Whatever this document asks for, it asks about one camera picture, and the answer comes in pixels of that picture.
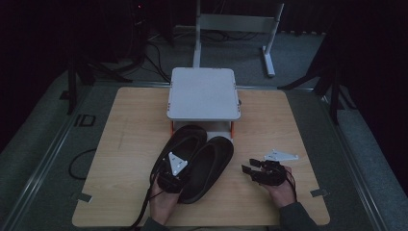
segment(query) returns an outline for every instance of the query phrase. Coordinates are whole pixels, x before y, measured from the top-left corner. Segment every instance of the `metal stand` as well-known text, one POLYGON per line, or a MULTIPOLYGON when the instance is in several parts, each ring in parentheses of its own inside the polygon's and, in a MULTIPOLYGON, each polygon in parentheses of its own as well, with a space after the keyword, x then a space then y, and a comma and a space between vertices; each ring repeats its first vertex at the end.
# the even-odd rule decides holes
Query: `metal stand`
POLYGON ((200 67, 201 41, 200 32, 203 30, 242 31, 254 33, 269 33, 268 44, 263 47, 263 56, 268 76, 275 76, 270 49, 275 39, 284 4, 277 4, 275 17, 242 16, 227 14, 201 13, 200 0, 197 0, 195 20, 195 48, 192 67, 200 67))

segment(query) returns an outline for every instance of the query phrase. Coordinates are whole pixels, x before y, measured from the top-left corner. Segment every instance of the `sleeve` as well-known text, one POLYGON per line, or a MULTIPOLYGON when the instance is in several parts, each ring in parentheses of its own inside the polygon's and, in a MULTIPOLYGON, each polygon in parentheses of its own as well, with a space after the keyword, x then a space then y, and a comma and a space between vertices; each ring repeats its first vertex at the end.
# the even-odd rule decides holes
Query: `sleeve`
POLYGON ((165 226, 162 226, 156 220, 149 217, 144 223, 143 228, 140 231, 168 231, 169 229, 165 226))
POLYGON ((280 208, 280 225, 285 231, 319 230, 316 223, 309 217, 299 202, 280 208))

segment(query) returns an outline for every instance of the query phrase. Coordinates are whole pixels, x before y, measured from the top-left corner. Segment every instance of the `hand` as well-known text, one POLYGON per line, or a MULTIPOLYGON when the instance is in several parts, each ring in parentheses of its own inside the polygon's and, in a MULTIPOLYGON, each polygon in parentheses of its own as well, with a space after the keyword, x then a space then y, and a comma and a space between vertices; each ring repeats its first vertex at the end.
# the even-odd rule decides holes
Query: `hand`
MULTIPOLYGON (((292 169, 290 167, 284 167, 285 170, 288 172, 287 177, 288 179, 292 180, 292 169)), ((280 209, 287 205, 293 204, 296 202, 294 198, 294 193, 292 186, 289 184, 287 180, 282 183, 280 186, 269 186, 269 185, 261 185, 265 189, 268 190, 269 196, 272 199, 272 202, 280 209)))
POLYGON ((150 216, 161 225, 165 225, 174 212, 180 193, 168 193, 157 184, 157 178, 153 183, 149 200, 150 216))

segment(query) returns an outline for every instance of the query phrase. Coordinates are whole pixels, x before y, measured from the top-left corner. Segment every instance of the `shoe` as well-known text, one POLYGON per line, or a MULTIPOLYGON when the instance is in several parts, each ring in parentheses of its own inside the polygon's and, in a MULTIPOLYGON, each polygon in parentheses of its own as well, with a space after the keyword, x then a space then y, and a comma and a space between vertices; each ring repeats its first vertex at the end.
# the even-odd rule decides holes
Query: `shoe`
POLYGON ((188 182, 189 166, 194 154, 206 143, 207 132, 196 125, 178 129, 168 140, 152 168, 151 175, 158 177, 159 187, 168 193, 179 193, 188 182), (169 153, 173 158, 187 161, 187 166, 173 174, 169 153))
POLYGON ((234 145, 224 137, 210 139, 191 160, 189 182, 179 197, 179 203, 192 204, 216 182, 234 154, 234 145))

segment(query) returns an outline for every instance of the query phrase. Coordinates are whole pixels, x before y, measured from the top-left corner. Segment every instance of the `wooden table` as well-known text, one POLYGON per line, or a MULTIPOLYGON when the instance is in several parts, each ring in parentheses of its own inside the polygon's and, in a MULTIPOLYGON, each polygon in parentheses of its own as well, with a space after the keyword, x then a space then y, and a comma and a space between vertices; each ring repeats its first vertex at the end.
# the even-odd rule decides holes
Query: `wooden table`
MULTIPOLYGON (((298 200, 317 224, 330 217, 286 94, 279 90, 239 90, 242 116, 235 122, 235 153, 213 187, 197 202, 180 204, 169 226, 245 226, 279 223, 267 191, 242 173, 249 158, 263 160, 272 149, 297 154, 292 167, 298 200)), ((90 167, 72 222, 76 226, 129 226, 139 215, 149 173, 170 138, 166 117, 168 89, 118 91, 90 167)), ((140 224, 149 215, 147 209, 140 224)))

